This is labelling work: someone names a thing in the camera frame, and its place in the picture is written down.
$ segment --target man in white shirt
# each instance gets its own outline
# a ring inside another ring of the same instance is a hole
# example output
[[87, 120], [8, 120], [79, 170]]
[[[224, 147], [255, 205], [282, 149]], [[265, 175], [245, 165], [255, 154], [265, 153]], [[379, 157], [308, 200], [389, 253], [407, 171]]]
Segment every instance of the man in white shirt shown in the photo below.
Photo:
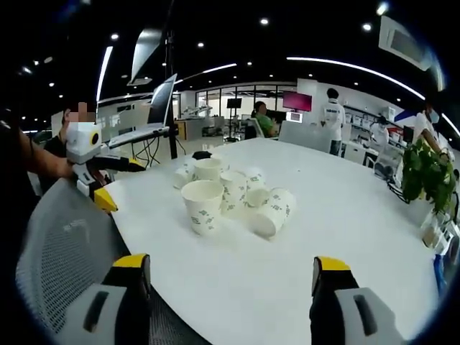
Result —
[[345, 109], [339, 104], [337, 98], [339, 92], [336, 89], [328, 89], [328, 103], [323, 106], [323, 111], [320, 114], [321, 126], [329, 129], [331, 133], [331, 150], [329, 153], [338, 156], [341, 147], [342, 130], [345, 124]]
[[433, 124], [439, 122], [439, 115], [430, 103], [426, 103], [425, 110], [418, 113], [415, 118], [414, 137], [412, 143], [415, 144], [419, 138], [424, 138], [434, 152], [440, 152], [438, 134], [434, 130]]
[[381, 116], [377, 122], [371, 125], [371, 147], [374, 146], [377, 151], [380, 151], [390, 139], [390, 134], [387, 129], [387, 120]]

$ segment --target green shirt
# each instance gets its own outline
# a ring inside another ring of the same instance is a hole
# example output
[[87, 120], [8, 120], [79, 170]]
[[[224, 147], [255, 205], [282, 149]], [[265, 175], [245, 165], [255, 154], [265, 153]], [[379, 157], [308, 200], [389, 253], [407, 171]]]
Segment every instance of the green shirt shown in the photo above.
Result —
[[270, 137], [270, 130], [273, 128], [273, 121], [267, 115], [256, 114], [256, 120], [259, 122], [260, 129], [266, 137]]

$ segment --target green leaves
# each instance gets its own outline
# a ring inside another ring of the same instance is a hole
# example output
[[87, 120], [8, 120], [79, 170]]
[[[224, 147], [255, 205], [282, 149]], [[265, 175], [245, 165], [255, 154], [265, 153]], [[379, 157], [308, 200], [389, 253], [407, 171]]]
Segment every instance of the green leaves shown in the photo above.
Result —
[[402, 160], [402, 196], [407, 201], [414, 201], [424, 190], [435, 213], [444, 212], [455, 189], [452, 163], [441, 159], [421, 139], [406, 149]]

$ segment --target face mask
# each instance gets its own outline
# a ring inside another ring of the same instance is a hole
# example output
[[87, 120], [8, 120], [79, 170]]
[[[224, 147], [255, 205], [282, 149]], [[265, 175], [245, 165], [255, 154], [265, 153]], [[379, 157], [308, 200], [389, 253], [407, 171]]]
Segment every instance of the face mask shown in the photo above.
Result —
[[430, 119], [432, 124], [437, 124], [439, 122], [439, 115], [434, 110], [430, 113]]

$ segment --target woman in green shirt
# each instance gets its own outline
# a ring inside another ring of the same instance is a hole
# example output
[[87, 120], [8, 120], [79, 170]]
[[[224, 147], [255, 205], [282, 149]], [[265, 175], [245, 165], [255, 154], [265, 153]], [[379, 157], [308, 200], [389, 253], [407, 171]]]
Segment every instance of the woman in green shirt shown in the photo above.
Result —
[[267, 116], [267, 106], [264, 102], [256, 102], [251, 117], [255, 117], [257, 122], [259, 122], [260, 129], [265, 137], [268, 138], [276, 135], [275, 124]]

